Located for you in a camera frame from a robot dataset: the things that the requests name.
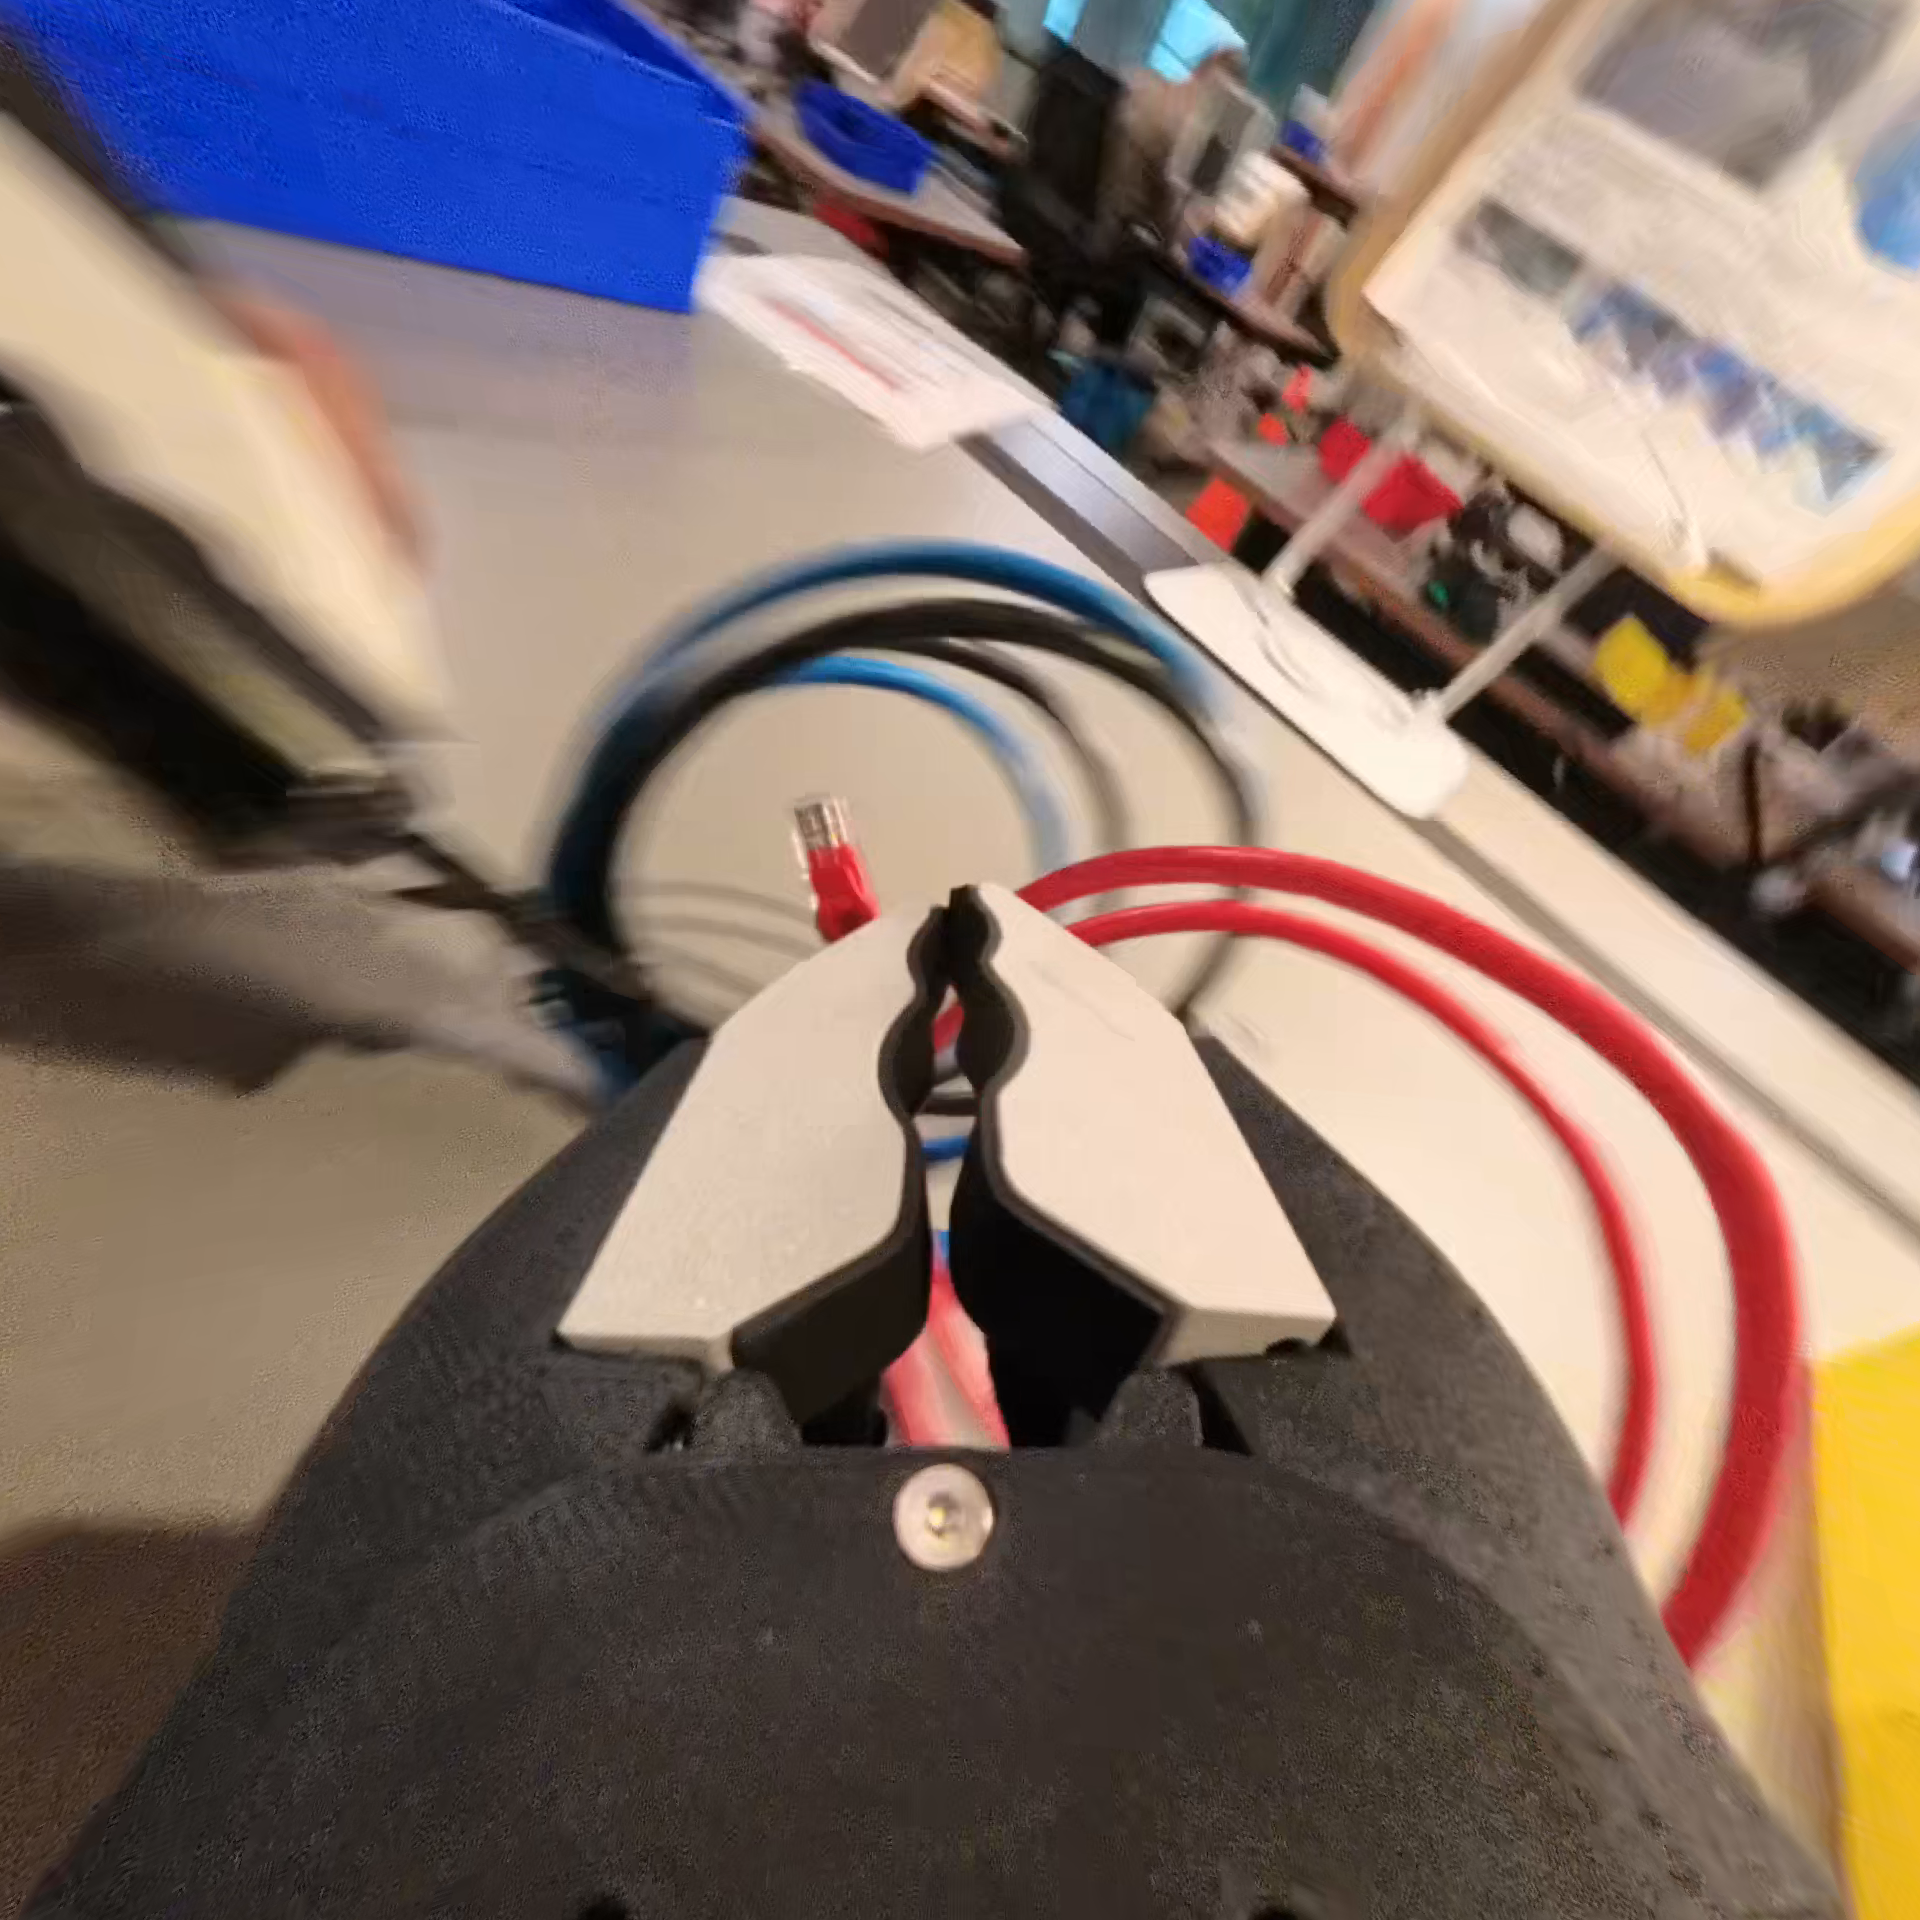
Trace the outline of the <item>yellow plastic bin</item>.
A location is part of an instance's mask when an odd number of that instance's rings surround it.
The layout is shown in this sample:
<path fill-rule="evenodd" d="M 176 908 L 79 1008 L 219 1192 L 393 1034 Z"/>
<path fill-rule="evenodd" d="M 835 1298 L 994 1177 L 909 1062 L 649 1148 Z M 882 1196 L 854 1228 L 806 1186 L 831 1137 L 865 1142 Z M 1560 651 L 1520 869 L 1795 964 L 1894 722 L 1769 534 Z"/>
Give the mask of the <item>yellow plastic bin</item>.
<path fill-rule="evenodd" d="M 1918 1330 L 1816 1361 L 1705 1696 L 1843 1916 L 1918 1916 Z"/>

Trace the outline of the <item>laminated instruction sheet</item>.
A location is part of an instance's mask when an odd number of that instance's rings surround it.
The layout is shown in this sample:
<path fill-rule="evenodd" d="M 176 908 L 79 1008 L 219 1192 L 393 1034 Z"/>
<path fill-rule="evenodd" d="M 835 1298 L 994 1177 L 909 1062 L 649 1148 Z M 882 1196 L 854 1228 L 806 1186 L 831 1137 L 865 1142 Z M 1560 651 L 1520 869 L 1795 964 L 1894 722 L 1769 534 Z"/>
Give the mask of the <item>laminated instruction sheet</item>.
<path fill-rule="evenodd" d="M 944 448 L 1050 413 L 1031 381 L 858 261 L 707 257 L 694 300 L 903 448 Z"/>

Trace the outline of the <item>small yellow bin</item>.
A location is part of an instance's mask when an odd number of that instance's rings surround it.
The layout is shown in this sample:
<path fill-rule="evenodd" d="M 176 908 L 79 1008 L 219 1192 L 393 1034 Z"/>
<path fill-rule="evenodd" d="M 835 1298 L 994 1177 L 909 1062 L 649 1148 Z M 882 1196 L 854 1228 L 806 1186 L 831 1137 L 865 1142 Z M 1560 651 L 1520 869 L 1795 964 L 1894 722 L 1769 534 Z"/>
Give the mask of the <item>small yellow bin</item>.
<path fill-rule="evenodd" d="M 1713 757 L 1753 724 L 1734 683 L 1679 662 L 1634 616 L 1597 636 L 1590 672 L 1626 720 L 1683 758 Z"/>

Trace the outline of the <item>red plastic bin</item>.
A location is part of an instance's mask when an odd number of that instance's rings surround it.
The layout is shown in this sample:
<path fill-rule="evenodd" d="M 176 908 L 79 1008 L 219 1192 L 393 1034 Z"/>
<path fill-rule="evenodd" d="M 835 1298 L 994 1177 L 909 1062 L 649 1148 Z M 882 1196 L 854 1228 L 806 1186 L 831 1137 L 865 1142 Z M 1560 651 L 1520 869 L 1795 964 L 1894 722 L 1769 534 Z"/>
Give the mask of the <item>red plastic bin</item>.
<path fill-rule="evenodd" d="M 1352 469 L 1371 453 L 1373 440 L 1351 419 L 1333 419 L 1317 442 L 1318 474 L 1333 484 L 1349 480 Z M 1408 539 L 1421 530 L 1451 522 L 1465 507 L 1457 493 L 1434 469 L 1414 453 L 1406 453 L 1385 469 L 1360 512 L 1385 537 Z"/>

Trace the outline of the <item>small blue bin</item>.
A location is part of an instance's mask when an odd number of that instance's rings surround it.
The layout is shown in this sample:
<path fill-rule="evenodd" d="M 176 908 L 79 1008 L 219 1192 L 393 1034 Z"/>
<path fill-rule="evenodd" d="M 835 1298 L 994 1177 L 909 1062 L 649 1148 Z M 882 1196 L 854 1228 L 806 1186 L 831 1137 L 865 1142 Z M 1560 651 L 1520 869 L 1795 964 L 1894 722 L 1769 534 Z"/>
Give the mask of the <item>small blue bin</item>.
<path fill-rule="evenodd" d="M 797 85 L 791 105 L 806 144 L 838 172 L 883 195 L 921 189 L 935 149 L 905 118 L 825 80 Z"/>

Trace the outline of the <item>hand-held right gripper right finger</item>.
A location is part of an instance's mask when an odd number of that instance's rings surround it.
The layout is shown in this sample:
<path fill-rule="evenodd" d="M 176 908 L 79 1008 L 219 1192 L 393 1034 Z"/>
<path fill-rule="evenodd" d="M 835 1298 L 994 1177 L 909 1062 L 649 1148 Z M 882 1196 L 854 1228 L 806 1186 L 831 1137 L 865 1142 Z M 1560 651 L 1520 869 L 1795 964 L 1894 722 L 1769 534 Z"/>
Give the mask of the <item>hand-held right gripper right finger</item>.
<path fill-rule="evenodd" d="M 1096 1419 L 1131 1377 L 1318 1345 L 1336 1310 L 1198 1042 L 1018 896 L 951 894 L 975 1118 L 947 1211 L 957 1302 L 1007 1419 Z"/>

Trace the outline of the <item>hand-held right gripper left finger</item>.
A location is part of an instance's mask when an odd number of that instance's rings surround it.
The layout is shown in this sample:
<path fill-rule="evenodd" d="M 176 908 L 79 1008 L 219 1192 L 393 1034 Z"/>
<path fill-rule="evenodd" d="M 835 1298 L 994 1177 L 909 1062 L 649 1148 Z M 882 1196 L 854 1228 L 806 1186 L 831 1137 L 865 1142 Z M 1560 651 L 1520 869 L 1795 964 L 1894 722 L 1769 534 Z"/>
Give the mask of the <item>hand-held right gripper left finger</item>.
<path fill-rule="evenodd" d="M 944 994 L 930 905 L 849 933 L 727 1019 L 558 1339 L 762 1377 L 794 1419 L 874 1387 L 927 1313 L 918 1109 Z"/>

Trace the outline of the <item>wooden instruction board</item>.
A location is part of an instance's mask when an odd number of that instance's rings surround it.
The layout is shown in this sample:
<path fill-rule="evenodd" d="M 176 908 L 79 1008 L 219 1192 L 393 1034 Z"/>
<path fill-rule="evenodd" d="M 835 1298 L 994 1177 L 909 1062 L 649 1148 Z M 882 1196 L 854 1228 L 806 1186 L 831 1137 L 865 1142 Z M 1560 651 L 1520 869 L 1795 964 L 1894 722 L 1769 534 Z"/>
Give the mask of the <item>wooden instruction board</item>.
<path fill-rule="evenodd" d="M 1538 5 L 1338 261 L 1357 371 L 1699 618 L 1914 565 L 1914 5 Z"/>

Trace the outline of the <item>white board stand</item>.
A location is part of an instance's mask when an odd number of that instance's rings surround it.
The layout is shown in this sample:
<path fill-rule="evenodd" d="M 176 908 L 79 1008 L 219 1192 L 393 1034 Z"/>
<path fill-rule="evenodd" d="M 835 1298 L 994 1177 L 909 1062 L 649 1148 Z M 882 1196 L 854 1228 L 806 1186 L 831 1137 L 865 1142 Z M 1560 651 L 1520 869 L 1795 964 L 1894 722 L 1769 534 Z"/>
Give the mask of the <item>white board stand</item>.
<path fill-rule="evenodd" d="M 1394 430 L 1338 482 L 1326 480 L 1307 448 L 1259 440 L 1216 442 L 1208 474 L 1243 493 L 1255 517 L 1286 534 L 1251 571 L 1234 561 L 1165 566 L 1145 578 L 1147 598 L 1205 653 L 1333 758 L 1373 801 L 1414 822 L 1438 820 L 1462 792 L 1469 745 L 1456 720 L 1494 702 L 1547 741 L 1560 761 L 1619 785 L 1613 741 L 1584 724 L 1518 675 L 1529 651 L 1562 638 L 1565 613 L 1601 586 L 1613 557 L 1595 547 L 1547 592 L 1510 616 L 1494 638 L 1469 648 L 1410 592 L 1410 549 L 1361 515 L 1366 492 L 1406 448 Z M 1451 676 L 1408 693 L 1383 678 L 1298 604 L 1314 566 L 1352 577 L 1375 610 L 1413 636 Z"/>

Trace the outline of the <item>blue plastic bin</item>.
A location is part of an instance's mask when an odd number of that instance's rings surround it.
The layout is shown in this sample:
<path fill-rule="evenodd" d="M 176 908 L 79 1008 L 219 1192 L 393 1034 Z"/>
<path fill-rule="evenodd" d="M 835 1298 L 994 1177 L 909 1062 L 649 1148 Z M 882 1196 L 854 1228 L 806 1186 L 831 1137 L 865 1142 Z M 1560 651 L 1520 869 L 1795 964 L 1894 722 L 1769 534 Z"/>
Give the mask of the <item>blue plastic bin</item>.
<path fill-rule="evenodd" d="M 625 5 L 5 5 L 135 200 L 683 313 L 750 144 Z"/>

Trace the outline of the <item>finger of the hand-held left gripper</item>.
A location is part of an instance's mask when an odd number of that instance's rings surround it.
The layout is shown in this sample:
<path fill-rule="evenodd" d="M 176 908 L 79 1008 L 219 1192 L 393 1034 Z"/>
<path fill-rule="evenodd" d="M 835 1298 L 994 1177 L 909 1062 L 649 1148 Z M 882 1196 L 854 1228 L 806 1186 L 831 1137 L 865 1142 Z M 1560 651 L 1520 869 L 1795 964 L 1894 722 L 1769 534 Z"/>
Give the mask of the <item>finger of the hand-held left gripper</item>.
<path fill-rule="evenodd" d="M 1 253 L 5 376 L 82 470 L 182 537 L 376 732 L 440 734 L 424 587 L 304 376 L 15 118 Z"/>

